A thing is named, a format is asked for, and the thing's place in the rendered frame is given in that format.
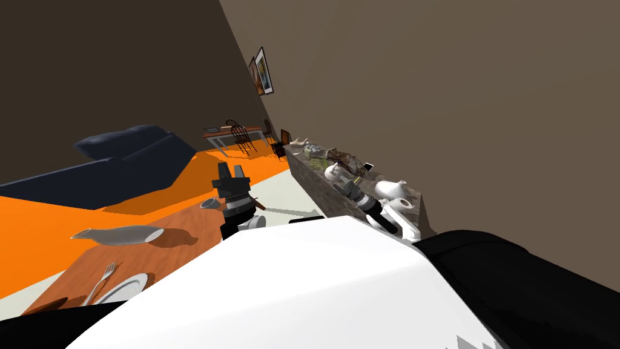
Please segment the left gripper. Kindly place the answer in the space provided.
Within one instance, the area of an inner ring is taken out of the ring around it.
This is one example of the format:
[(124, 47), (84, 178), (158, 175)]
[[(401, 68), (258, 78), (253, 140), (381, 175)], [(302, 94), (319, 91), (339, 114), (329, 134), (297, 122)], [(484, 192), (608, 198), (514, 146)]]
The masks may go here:
[(244, 177), (245, 174), (240, 165), (234, 166), (234, 178), (232, 178), (227, 162), (219, 162), (217, 172), (219, 179), (213, 180), (212, 185), (217, 190), (219, 198), (230, 198), (250, 192), (250, 178)]

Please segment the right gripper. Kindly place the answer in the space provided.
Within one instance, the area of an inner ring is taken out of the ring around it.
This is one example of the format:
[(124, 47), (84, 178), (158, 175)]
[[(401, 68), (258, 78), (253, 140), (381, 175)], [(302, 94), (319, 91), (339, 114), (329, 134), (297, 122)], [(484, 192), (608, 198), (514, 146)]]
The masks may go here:
[(340, 176), (340, 182), (335, 183), (334, 188), (348, 199), (360, 199), (363, 196), (360, 187), (344, 176)]

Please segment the brown stone sideboard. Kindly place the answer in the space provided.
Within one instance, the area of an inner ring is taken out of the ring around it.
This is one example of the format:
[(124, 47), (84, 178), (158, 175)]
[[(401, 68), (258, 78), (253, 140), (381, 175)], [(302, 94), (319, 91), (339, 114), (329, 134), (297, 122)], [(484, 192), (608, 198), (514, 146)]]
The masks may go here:
[[(332, 218), (350, 215), (363, 222), (367, 221), (363, 211), (357, 208), (354, 202), (346, 199), (333, 188), (332, 182), (325, 178), (324, 171), (310, 168), (310, 160), (306, 158), (302, 148), (292, 148), (286, 145), (284, 149), (292, 176), (323, 211), (324, 216)], [(435, 236), (437, 232), (430, 226), (421, 193), (407, 184), (403, 185), (403, 190), (406, 194), (404, 198), (413, 206), (405, 210), (402, 213), (403, 216), (416, 225), (421, 232), (421, 238)]]

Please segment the white-legged dining table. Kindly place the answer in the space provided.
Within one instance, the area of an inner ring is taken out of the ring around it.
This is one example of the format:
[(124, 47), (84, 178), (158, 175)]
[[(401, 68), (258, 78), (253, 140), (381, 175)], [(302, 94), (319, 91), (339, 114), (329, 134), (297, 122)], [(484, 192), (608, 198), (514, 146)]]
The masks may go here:
[(226, 130), (205, 133), (202, 138), (208, 140), (213, 147), (218, 149), (218, 151), (220, 151), (225, 157), (228, 157), (225, 153), (225, 150), (227, 150), (228, 147), (222, 141), (224, 138), (228, 138), (229, 136), (232, 136), (233, 138), (249, 138), (249, 135), (253, 133), (258, 134), (265, 145), (269, 145), (261, 127), (242, 127), (239, 125), (233, 125), (231, 128)]

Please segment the dark blue sofa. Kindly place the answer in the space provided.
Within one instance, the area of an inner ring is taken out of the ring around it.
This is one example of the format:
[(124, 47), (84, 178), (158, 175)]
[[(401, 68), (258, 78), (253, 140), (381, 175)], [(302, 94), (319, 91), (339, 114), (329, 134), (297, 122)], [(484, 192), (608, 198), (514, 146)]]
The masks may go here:
[(1, 184), (0, 196), (97, 210), (172, 186), (196, 154), (156, 125), (91, 136), (74, 147), (92, 161)]

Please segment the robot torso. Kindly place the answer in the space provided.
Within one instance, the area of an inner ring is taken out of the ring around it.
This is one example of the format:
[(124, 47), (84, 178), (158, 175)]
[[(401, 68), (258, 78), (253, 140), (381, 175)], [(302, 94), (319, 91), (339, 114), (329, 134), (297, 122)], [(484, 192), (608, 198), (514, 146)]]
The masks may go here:
[(349, 216), (240, 231), (67, 349), (508, 349), (410, 243)]

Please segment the white lying vase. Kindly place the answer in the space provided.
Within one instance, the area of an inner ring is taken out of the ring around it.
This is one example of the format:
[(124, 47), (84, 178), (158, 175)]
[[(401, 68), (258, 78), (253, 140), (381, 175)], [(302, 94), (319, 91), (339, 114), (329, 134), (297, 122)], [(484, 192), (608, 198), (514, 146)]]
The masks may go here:
[(101, 245), (121, 246), (151, 242), (163, 232), (164, 228), (150, 225), (129, 225), (109, 229), (88, 228), (73, 235), (71, 239), (89, 239)]

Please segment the white plate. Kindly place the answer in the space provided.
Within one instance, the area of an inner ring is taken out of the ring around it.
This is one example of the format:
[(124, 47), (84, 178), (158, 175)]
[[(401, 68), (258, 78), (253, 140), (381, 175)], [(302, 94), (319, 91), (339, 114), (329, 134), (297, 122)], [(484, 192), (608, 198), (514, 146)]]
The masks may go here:
[(146, 288), (148, 282), (148, 274), (141, 273), (134, 275), (118, 285), (114, 286), (108, 293), (103, 295), (94, 304), (105, 304), (112, 302), (127, 301), (135, 295), (141, 293)]

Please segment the silver fork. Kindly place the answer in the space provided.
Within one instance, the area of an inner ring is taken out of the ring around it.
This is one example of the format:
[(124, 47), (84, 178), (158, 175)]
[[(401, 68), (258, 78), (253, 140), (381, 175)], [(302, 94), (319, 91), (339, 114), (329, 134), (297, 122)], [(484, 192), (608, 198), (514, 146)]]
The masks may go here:
[(101, 279), (99, 280), (99, 282), (94, 286), (94, 288), (92, 289), (91, 293), (86, 297), (86, 299), (83, 301), (83, 303), (81, 304), (81, 307), (86, 306), (89, 301), (91, 300), (91, 298), (93, 297), (93, 295), (95, 294), (95, 292), (97, 291), (97, 289), (99, 288), (99, 286), (106, 281), (115, 271), (116, 269), (116, 264), (113, 262), (109, 265), (106, 266), (106, 269), (104, 271), (103, 276), (101, 277)]

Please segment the orange rug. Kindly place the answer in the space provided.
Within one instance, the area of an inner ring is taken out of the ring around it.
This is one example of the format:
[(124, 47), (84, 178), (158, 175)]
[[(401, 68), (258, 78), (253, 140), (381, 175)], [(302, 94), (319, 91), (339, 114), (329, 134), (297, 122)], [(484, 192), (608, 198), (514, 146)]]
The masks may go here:
[(98, 210), (0, 197), (0, 299), (66, 270), (94, 246), (73, 239), (84, 229), (150, 224), (206, 199), (221, 161), (241, 165), (253, 184), (288, 167), (256, 142), (248, 154), (234, 148), (198, 152), (171, 187)]

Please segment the brown wall picture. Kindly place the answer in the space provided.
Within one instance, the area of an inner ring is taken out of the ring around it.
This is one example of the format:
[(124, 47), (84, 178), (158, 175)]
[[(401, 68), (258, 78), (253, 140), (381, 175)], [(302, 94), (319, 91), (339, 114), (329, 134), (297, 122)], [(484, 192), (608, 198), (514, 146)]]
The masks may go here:
[(254, 85), (256, 87), (258, 95), (259, 96), (264, 95), (265, 91), (264, 91), (262, 80), (260, 78), (259, 71), (258, 71), (258, 68), (257, 68), (257, 65), (256, 65), (255, 57), (252, 57), (250, 59), (250, 63), (249, 63), (248, 68), (249, 68), (249, 71), (250, 71), (250, 74), (251, 74), (251, 77), (252, 77), (252, 81), (253, 81), (253, 83), (254, 83)]

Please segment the white-framed wall picture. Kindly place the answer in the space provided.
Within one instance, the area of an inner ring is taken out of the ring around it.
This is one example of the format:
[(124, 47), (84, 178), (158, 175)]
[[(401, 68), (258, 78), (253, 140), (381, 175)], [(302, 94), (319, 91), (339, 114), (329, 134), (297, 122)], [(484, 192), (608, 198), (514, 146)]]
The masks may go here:
[(269, 74), (268, 65), (266, 63), (264, 48), (261, 47), (257, 56), (254, 58), (254, 65), (257, 69), (257, 76), (262, 86), (261, 95), (273, 93), (272, 79)]

